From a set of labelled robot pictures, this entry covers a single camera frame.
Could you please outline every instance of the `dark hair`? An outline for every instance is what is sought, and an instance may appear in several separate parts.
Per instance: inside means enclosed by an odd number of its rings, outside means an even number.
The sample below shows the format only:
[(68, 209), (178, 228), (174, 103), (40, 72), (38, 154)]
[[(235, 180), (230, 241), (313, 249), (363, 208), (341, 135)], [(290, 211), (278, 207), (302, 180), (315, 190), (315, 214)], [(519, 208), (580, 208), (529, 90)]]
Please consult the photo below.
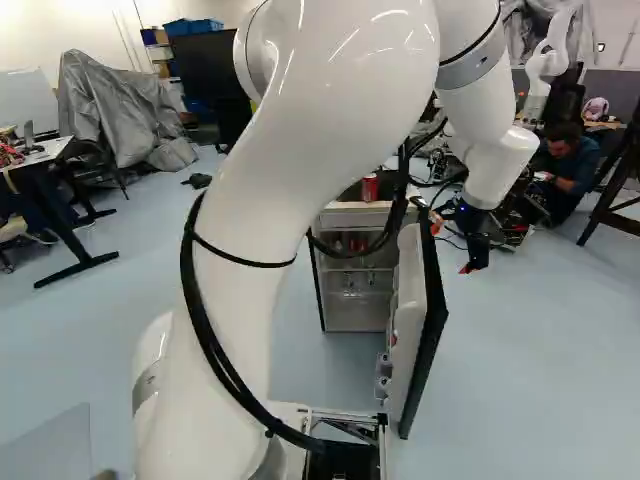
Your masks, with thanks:
[(555, 125), (547, 126), (544, 129), (544, 136), (551, 142), (564, 140), (565, 142), (574, 145), (578, 143), (582, 136), (582, 128), (580, 125), (573, 122), (557, 123)]

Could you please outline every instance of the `robotic arm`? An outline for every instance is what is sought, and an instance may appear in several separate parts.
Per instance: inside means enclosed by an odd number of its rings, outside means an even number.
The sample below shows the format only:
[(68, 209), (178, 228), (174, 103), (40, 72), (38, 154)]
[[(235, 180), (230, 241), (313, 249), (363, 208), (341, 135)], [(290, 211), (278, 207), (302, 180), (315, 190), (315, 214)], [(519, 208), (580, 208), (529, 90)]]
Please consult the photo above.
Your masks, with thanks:
[(553, 16), (547, 37), (536, 46), (525, 65), (530, 87), (522, 116), (528, 121), (540, 119), (551, 92), (551, 85), (542, 80), (542, 76), (557, 77), (569, 68), (567, 36), (571, 20), (582, 4), (582, 0), (576, 0)]
[[(512, 126), (498, 8), (495, 0), (267, 0), (239, 30), (238, 75), (260, 108), (204, 197), (193, 273), (211, 329), (259, 402), (278, 288), (308, 225), (384, 163), (434, 84), (452, 148), (469, 167), (463, 198), (474, 211), (494, 208), (535, 151), (537, 138)], [(136, 414), (137, 478), (258, 478), (264, 426), (213, 374), (192, 314), (182, 300), (163, 347), (162, 390)]]

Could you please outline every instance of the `blue storage bin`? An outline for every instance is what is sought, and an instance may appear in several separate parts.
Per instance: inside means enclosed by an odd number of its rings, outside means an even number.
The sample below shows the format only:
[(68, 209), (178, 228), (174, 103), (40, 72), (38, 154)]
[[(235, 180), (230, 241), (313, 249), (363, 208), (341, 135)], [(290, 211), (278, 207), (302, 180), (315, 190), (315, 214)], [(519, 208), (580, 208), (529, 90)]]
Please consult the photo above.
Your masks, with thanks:
[(163, 27), (169, 37), (179, 37), (181, 35), (189, 35), (189, 33), (191, 33), (189, 31), (189, 23), (189, 20), (186, 18), (181, 18), (180, 20), (165, 23)]
[(213, 18), (207, 18), (205, 20), (187, 20), (186, 18), (181, 18), (180, 20), (165, 23), (163, 26), (169, 37), (215, 32), (224, 29), (224, 23), (214, 20)]
[(216, 32), (218, 30), (222, 30), (224, 28), (224, 24), (222, 22), (218, 22), (212, 18), (207, 18), (205, 20), (192, 20), (190, 22), (190, 30), (191, 33), (207, 33), (207, 32)]

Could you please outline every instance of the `floor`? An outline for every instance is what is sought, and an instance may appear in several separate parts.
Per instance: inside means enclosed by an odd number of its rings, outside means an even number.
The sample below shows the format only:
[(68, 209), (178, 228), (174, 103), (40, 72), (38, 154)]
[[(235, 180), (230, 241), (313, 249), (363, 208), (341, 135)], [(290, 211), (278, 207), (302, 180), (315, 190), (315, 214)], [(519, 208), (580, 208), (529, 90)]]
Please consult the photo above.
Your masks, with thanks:
[[(55, 246), (0, 275), (0, 445), (88, 405), (93, 471), (128, 478), (131, 356), (177, 298), (178, 242), (197, 195), (180, 181), (224, 159), (213, 149), (201, 158), (130, 186), (128, 202), (118, 192), (100, 200), (118, 213), (79, 236), (94, 254), (119, 250), (118, 261), (34, 291), (72, 261)], [(471, 276), (456, 273), (465, 252), (438, 244), (451, 315), (411, 439), (393, 444), (393, 478), (638, 477), (640, 240), (601, 226), (577, 247), (595, 200)], [(640, 219), (639, 209), (625, 213)], [(378, 335), (321, 334), (303, 245), (274, 320), (271, 397), (375, 409), (381, 344)]]

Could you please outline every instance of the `dark blue shirt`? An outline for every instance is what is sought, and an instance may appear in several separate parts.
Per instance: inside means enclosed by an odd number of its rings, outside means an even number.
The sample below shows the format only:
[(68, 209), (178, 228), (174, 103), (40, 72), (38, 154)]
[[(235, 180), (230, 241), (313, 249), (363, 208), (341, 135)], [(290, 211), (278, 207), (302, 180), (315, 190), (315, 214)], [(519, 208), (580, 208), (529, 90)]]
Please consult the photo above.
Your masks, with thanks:
[(580, 137), (576, 151), (564, 158), (551, 156), (547, 142), (543, 140), (535, 157), (535, 170), (573, 180), (576, 184), (568, 193), (582, 196), (591, 188), (599, 162), (600, 146), (588, 137)]

